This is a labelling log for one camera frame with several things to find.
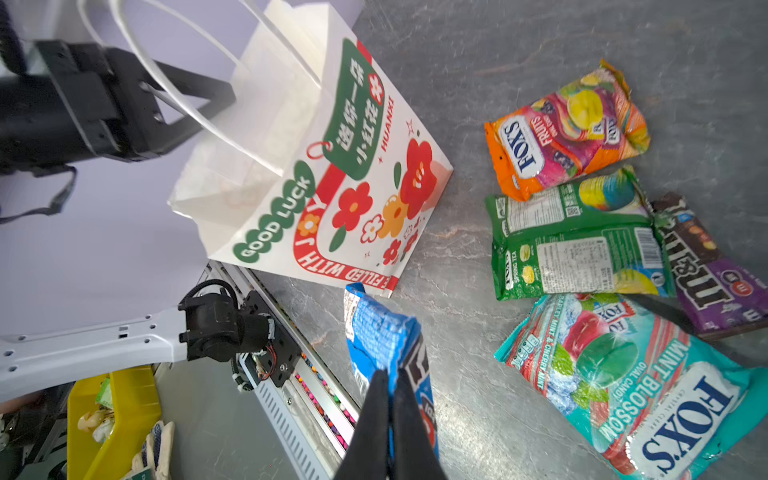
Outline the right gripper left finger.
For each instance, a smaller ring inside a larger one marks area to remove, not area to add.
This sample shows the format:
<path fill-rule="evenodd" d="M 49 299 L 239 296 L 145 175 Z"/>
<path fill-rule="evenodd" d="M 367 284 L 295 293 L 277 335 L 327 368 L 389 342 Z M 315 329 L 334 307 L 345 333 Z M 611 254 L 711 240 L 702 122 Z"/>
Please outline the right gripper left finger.
<path fill-rule="evenodd" d="M 384 480 L 389 462 L 388 374 L 377 370 L 370 380 L 352 442 L 335 480 Z"/>

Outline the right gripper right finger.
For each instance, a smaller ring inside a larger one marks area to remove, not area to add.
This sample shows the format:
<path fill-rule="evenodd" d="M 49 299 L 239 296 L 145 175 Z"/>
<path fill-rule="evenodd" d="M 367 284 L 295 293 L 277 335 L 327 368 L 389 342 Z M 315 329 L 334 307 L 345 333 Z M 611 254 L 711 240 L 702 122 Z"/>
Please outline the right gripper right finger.
<path fill-rule="evenodd" d="M 405 374 L 400 374 L 391 409 L 392 479 L 446 479 L 431 447 L 414 391 Z"/>

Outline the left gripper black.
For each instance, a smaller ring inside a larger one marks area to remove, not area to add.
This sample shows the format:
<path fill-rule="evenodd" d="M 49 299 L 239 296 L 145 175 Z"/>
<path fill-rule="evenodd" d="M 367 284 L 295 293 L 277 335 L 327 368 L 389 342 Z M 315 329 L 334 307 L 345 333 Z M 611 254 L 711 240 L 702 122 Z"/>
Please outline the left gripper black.
<path fill-rule="evenodd" d="M 1 79 L 1 173 L 59 173 L 107 157 L 164 156 L 203 130 L 138 58 L 95 43 L 38 41 L 39 74 Z M 160 71 L 211 121 L 234 104 L 222 80 L 161 63 Z"/>

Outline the blue snack bar packet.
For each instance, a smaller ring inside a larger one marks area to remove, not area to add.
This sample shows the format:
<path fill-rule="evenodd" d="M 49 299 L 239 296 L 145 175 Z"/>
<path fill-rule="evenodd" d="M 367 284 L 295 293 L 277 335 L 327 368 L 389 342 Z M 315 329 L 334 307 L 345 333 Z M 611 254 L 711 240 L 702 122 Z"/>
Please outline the blue snack bar packet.
<path fill-rule="evenodd" d="M 393 394 L 399 373 L 404 372 L 431 448 L 438 453 L 438 424 L 421 324 L 413 316 L 390 311 L 368 295 L 361 283 L 346 286 L 343 305 L 344 331 L 360 392 L 365 395 L 374 373 L 382 370 L 388 374 L 388 392 Z"/>

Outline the white floral paper bag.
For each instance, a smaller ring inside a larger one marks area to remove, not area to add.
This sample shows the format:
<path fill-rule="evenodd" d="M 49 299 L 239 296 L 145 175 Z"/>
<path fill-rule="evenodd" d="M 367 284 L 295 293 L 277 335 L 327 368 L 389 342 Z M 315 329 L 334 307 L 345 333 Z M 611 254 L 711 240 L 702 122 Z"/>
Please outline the white floral paper bag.
<path fill-rule="evenodd" d="M 257 25 L 233 57 L 235 100 L 211 115 L 109 3 L 145 90 L 201 128 L 170 208 L 212 260 L 390 297 L 452 165 L 333 5 L 245 8 Z"/>

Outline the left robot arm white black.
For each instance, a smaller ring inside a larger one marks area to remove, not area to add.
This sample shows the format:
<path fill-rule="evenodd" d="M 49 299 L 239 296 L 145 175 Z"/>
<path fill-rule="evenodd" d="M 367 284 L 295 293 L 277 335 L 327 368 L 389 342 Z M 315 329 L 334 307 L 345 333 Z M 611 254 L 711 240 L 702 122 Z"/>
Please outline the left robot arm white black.
<path fill-rule="evenodd" d="M 163 87 L 133 53 L 94 43 L 39 41 L 43 72 L 8 61 L 1 82 L 1 171 L 73 173 L 78 161 L 127 163 L 169 153 L 198 132 L 185 116 L 166 123 Z M 268 309 L 240 300 L 231 284 L 206 280 L 168 310 L 135 320 L 1 339 L 1 398 L 91 376 L 164 362 L 227 362 L 267 348 L 275 336 Z"/>

